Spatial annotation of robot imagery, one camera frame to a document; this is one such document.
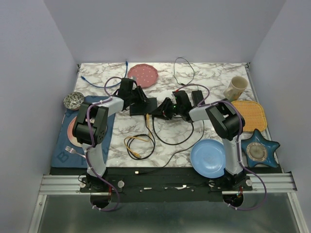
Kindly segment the patterned small bowl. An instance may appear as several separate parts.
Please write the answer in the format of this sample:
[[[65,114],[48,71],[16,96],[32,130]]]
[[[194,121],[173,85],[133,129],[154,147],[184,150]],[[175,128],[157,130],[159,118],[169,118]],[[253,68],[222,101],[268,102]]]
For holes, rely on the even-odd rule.
[[[80,92],[71,92],[67,94],[63,100],[64,107],[69,110],[78,110],[84,102],[85,97]]]

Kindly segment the pink dotted plate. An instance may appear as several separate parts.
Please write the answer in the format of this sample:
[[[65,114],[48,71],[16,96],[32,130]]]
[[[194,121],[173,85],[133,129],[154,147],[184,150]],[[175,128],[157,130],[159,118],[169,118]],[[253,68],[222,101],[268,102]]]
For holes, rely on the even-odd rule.
[[[153,86],[158,79],[158,71],[148,64],[137,64],[129,69],[128,78],[134,79],[142,88]]]

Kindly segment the blue star-shaped dish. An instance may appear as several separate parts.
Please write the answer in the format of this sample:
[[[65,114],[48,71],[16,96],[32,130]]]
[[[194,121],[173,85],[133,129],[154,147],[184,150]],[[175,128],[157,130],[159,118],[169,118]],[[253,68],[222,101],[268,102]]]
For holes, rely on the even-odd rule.
[[[278,168],[274,153],[279,147],[279,142],[265,139],[258,129],[253,131],[250,138],[241,140],[241,148],[247,157],[249,167],[261,164]]]

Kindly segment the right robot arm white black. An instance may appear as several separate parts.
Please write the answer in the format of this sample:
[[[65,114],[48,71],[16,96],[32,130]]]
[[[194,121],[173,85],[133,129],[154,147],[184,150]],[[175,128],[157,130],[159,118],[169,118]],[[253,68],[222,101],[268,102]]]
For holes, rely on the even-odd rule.
[[[179,115],[184,121],[194,123],[209,120],[222,139],[200,140],[192,147],[190,162],[201,176],[219,180],[221,188],[235,190],[245,180],[241,166],[239,136],[245,125],[243,117],[227,99],[206,104],[201,91],[174,91],[173,98],[165,100],[152,111],[152,116],[170,120]]]

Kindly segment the black network switch box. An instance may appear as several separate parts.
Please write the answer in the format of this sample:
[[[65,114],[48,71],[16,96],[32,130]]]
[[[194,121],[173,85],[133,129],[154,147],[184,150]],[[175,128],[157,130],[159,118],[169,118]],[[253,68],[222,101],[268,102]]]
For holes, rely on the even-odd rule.
[[[130,116],[151,114],[157,108],[157,98],[148,98],[146,102],[134,103],[130,106]]]

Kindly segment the metal fork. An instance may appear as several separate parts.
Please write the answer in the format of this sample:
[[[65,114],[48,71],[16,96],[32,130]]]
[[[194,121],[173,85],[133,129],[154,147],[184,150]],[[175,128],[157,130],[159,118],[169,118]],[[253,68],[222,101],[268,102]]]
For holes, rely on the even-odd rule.
[[[66,146],[66,147],[65,147],[65,151],[67,151],[67,152],[69,152],[69,153],[71,153],[71,154],[77,154],[77,155],[79,155],[79,156],[85,158],[85,155],[84,155],[84,154],[78,153],[78,152],[77,152],[74,148],[72,148],[72,147]]]

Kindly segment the yellow woven mat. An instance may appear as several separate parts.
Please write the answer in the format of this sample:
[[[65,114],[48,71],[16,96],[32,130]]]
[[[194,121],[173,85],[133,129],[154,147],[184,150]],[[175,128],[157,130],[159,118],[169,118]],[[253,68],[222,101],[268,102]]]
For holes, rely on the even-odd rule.
[[[267,128],[267,120],[263,107],[255,102],[249,100],[236,100],[232,104],[239,111],[245,120],[244,132],[251,133],[255,129],[260,132]]]

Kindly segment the aluminium mounting rail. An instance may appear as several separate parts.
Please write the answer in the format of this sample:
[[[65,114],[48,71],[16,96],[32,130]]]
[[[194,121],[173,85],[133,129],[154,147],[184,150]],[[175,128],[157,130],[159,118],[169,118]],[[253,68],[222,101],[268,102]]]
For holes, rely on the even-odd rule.
[[[91,187],[88,184],[82,183],[81,180],[84,175],[45,175],[42,178],[39,188],[40,195],[106,195],[111,193],[111,189],[105,187],[99,189],[98,187]],[[222,191],[224,195],[231,194],[250,194],[250,193],[293,193],[297,191],[294,178],[290,173],[275,173],[275,174],[259,174],[259,178],[250,174],[249,181],[246,182],[241,188],[230,191]],[[148,187],[141,185],[138,187],[138,192],[143,191],[195,191],[198,185],[190,184],[173,184],[157,185],[156,187]]]

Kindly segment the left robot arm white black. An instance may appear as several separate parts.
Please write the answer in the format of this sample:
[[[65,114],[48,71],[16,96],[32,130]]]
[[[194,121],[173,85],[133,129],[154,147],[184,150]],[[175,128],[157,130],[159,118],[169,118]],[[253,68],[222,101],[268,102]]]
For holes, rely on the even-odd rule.
[[[93,176],[91,186],[96,191],[102,192],[110,184],[107,178],[103,177],[106,163],[102,152],[108,117],[126,110],[134,103],[146,101],[147,97],[136,80],[121,78],[120,87],[114,94],[107,93],[107,98],[98,102],[84,101],[81,104],[72,134],[82,145],[87,162],[87,174]]]

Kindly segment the cream ceramic mug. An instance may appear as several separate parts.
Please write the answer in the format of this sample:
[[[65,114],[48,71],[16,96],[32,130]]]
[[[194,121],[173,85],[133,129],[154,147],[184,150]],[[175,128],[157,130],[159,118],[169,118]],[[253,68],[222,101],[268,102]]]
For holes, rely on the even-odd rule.
[[[241,76],[231,79],[228,88],[224,91],[224,97],[229,101],[236,101],[248,87],[248,81]]]

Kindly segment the blue plastic plate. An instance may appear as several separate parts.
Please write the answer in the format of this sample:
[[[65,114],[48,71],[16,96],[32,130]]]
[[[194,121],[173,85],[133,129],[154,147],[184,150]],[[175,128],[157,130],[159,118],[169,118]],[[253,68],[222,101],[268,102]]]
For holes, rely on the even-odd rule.
[[[225,149],[222,143],[213,139],[197,142],[190,152],[192,167],[201,176],[216,179],[225,174]]]

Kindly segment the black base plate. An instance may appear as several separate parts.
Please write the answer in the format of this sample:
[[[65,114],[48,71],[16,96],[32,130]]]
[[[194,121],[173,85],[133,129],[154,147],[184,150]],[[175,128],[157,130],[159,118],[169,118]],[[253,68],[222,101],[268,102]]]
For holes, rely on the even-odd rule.
[[[262,168],[257,170],[259,174],[265,173]],[[221,188],[219,180],[209,179],[199,175],[193,168],[118,168],[109,167],[104,174],[104,179],[108,181],[112,187],[105,184],[98,178],[92,177],[86,173],[85,169],[79,168],[52,168],[49,175],[84,175],[82,183],[88,184],[91,187],[103,189],[110,188],[111,193],[106,195],[83,195],[89,196],[91,202],[99,202],[107,204],[109,202],[178,202],[178,201],[210,201],[221,202],[223,200],[231,200],[233,198],[241,198],[243,193],[224,195],[222,191],[235,190],[241,188],[249,181],[250,173],[246,172],[246,178],[237,187]],[[138,192],[138,187],[146,185],[148,187],[156,187],[157,185],[173,184],[190,184],[198,185],[199,188],[195,191],[187,190],[167,190],[167,191],[143,191]]]

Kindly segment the black power adapter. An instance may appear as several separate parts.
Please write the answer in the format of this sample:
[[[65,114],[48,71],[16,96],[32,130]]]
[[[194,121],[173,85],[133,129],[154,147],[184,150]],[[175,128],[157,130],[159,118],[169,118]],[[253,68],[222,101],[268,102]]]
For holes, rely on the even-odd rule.
[[[203,100],[203,93],[201,90],[194,90],[191,92],[191,97],[193,101],[193,105],[197,106]]]

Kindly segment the pink cream plate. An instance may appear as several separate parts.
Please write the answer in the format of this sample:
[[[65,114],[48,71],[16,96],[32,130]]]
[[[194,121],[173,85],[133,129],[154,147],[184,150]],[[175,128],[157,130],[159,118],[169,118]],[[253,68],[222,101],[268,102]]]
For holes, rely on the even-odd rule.
[[[73,136],[73,133],[72,133],[75,120],[76,120],[76,117],[74,117],[72,121],[69,123],[68,129],[67,129],[67,136],[72,145],[76,147],[80,147],[81,146],[80,143],[78,143],[76,137]]]

